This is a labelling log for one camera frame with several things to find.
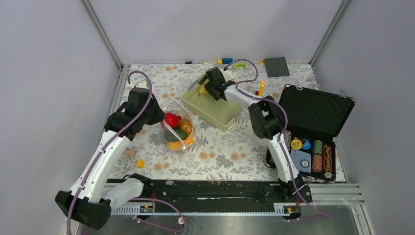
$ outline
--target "floral pattern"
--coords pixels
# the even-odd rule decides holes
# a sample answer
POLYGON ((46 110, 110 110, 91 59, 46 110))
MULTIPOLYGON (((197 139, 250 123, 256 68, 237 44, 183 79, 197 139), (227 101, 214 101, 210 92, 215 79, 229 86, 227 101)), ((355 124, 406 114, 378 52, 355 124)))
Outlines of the floral pattern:
MULTIPOLYGON (((153 93, 159 103, 171 98, 183 105, 180 95, 197 77, 214 66, 217 65, 129 65, 129 71, 140 70, 150 77, 153 93)), ((263 95, 272 95, 276 101, 279 100, 285 84, 318 89, 310 65, 288 64, 290 76, 271 78, 267 77, 263 65, 257 66, 258 80, 240 85, 249 92, 255 92, 261 81, 265 81, 263 95)), ((236 80, 252 79, 255 76, 255 70, 249 65, 246 68, 237 68, 233 73, 236 80)), ((131 76, 131 84, 125 85, 121 102, 127 100, 129 91, 142 80, 140 74, 131 76)), ((264 164, 266 147, 258 143, 259 139, 252 131, 247 111, 242 111, 227 132, 216 129, 193 112, 187 111, 197 129, 197 137, 185 153, 168 149, 160 124, 146 125, 128 147, 135 150, 136 155, 122 155, 110 178, 138 173, 152 179, 171 180, 277 180, 277 171, 264 164), (144 168, 136 166, 138 159, 145 162, 144 168)), ((336 181, 346 181, 338 158, 336 181)))

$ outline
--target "plastic bag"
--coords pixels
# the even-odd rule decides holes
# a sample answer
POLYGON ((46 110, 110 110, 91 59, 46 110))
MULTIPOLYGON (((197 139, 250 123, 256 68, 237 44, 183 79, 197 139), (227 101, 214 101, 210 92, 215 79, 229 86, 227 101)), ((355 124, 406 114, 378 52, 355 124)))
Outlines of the plastic bag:
POLYGON ((165 113, 173 113, 175 116, 182 117, 183 121, 179 121, 175 128, 172 128, 167 124, 166 120, 161 122, 161 127, 164 131, 163 134, 167 147, 172 151, 185 151, 196 140, 196 130, 192 118, 182 106, 171 98, 161 104, 160 108, 165 113))

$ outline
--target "green vegetable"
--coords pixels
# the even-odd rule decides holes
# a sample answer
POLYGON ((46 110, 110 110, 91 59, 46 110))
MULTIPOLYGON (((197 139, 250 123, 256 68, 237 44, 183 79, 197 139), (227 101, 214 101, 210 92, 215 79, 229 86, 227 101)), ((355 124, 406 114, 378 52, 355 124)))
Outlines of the green vegetable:
MULTIPOLYGON (((187 138, 187 134, 186 132, 179 130, 179 129, 173 129, 176 134, 180 137, 180 139, 185 140, 187 138)), ((166 140, 168 142, 177 142, 179 141, 174 135, 173 133, 171 133, 170 131, 166 130, 166 133, 164 134, 164 137, 166 138, 166 140)))

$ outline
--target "yellow lid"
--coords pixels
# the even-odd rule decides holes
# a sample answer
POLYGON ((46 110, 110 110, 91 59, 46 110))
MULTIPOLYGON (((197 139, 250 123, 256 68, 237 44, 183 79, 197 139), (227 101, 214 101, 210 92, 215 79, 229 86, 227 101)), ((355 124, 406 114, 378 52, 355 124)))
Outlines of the yellow lid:
POLYGON ((302 147, 302 143, 301 143, 300 140, 293 140, 293 141, 291 141, 291 147, 293 149, 299 150, 302 147))

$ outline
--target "white wall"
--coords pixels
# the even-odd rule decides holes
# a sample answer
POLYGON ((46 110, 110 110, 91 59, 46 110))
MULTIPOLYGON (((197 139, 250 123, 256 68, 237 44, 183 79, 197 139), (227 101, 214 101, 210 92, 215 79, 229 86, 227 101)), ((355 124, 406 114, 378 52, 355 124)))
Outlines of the white wall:
POLYGON ((339 136, 377 235, 414 234, 415 1, 354 0, 314 71, 357 99, 339 136))
POLYGON ((342 0, 91 0, 124 63, 311 60, 342 0))
POLYGON ((117 69, 76 0, 2 0, 0 32, 0 231, 56 235, 117 69))

